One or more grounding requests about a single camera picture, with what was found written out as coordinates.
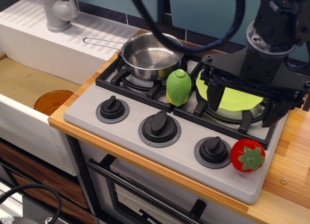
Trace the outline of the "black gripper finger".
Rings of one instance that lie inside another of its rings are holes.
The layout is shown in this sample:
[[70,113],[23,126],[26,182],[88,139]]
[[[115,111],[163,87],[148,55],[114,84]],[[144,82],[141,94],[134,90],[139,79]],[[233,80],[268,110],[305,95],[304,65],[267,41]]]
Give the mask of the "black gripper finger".
[[283,93],[275,99],[266,98],[262,127],[268,128],[282,119],[294,106],[294,93]]
[[224,94],[225,87],[215,80],[209,80],[207,89],[207,101],[209,109],[217,111]]

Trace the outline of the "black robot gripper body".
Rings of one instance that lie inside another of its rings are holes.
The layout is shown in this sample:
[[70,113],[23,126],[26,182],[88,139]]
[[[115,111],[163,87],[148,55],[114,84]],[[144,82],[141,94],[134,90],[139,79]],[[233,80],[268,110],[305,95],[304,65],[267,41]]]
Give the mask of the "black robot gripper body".
[[310,92],[310,81],[291,71],[283,58],[263,56],[249,47],[236,53],[204,55],[202,62],[201,79],[206,85],[213,81],[260,97]]

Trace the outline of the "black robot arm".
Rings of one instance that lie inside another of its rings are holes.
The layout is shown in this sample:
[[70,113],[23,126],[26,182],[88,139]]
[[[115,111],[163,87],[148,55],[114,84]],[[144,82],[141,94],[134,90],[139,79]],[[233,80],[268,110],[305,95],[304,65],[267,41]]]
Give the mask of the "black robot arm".
[[263,97],[269,101],[263,126],[270,127],[302,107],[310,92],[310,82],[287,63],[297,46],[310,41],[310,0],[261,0],[246,38],[239,52],[203,57],[208,107],[218,109],[225,88]]

